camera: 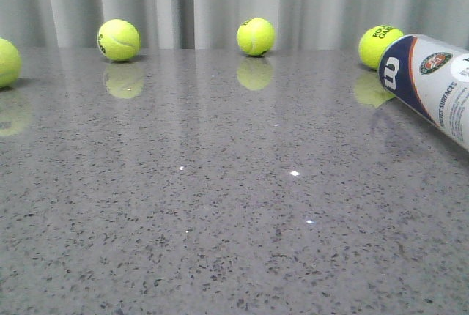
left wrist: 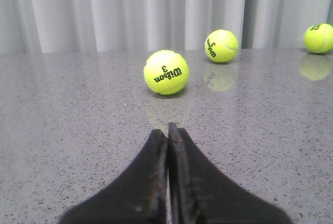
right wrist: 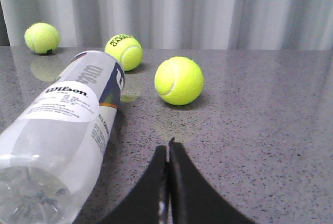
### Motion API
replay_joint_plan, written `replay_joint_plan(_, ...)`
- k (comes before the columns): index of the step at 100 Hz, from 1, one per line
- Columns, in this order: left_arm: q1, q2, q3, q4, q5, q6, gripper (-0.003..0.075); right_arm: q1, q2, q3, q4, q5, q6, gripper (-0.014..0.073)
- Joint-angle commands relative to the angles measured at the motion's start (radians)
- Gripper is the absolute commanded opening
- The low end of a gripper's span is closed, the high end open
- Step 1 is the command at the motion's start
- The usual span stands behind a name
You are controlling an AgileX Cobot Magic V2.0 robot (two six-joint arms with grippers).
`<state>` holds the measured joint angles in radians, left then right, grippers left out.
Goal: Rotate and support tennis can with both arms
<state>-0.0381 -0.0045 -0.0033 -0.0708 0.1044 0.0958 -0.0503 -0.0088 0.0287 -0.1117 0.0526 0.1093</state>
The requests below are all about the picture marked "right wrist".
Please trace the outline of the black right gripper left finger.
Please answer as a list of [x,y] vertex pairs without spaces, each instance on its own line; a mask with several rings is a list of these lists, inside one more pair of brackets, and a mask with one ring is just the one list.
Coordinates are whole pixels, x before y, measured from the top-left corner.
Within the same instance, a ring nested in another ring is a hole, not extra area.
[[144,174],[100,223],[167,223],[167,148],[157,146]]

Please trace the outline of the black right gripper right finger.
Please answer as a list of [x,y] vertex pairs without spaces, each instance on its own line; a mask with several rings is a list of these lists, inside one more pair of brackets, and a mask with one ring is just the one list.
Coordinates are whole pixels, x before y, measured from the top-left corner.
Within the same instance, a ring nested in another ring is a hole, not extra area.
[[169,160],[174,223],[253,223],[218,194],[174,139],[169,142]]

